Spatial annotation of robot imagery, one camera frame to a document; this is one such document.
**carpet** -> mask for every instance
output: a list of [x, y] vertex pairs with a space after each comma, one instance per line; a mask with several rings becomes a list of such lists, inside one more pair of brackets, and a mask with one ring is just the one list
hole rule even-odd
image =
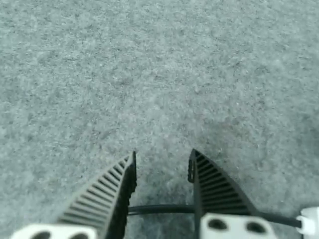
[[[315, 0], [0, 0], [0, 237], [54, 220], [133, 150], [131, 205], [192, 203], [193, 148], [260, 210], [319, 205], [318, 15]], [[126, 238], [192, 238], [192, 220], [132, 216]]]

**white connector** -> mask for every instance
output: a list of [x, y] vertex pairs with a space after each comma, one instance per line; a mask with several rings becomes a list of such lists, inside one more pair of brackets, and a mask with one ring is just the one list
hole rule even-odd
[[92, 227], [32, 224], [15, 232], [10, 239], [97, 239], [97, 231]]
[[301, 221], [301, 228], [296, 228], [304, 239], [319, 239], [319, 207], [302, 209], [297, 217]]

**wire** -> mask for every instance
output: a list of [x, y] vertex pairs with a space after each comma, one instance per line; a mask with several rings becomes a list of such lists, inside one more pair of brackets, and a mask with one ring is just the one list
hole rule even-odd
[[193, 205], [147, 205], [129, 207], [129, 216], [156, 213], [194, 213]]
[[[129, 207], [129, 216], [159, 213], [194, 213], [194, 205], [147, 205]], [[287, 225], [294, 228], [301, 228], [301, 221], [295, 218], [287, 218], [271, 213], [259, 213], [259, 216], [265, 220]]]
[[287, 226], [291, 226], [294, 228], [301, 228], [302, 223], [301, 221], [295, 219], [295, 218], [287, 218], [284, 216], [276, 215], [276, 214], [271, 214], [271, 213], [260, 213], [260, 217], [263, 219], [272, 222], [272, 223], [278, 223], [278, 224], [283, 224]]

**white plastic bracket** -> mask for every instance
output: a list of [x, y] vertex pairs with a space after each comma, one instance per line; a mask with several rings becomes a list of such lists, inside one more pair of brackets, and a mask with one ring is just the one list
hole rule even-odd
[[319, 239], [319, 207], [302, 209], [296, 219], [301, 221], [301, 228], [296, 229], [304, 239]]

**gray carpet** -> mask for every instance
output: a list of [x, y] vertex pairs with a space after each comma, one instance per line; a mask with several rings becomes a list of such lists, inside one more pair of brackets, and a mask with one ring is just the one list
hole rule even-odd
[[[192, 148], [261, 210], [319, 205], [318, 15], [316, 0], [0, 0], [0, 237], [52, 221], [132, 150], [132, 205], [192, 203]], [[192, 230], [134, 216], [126, 238]]]

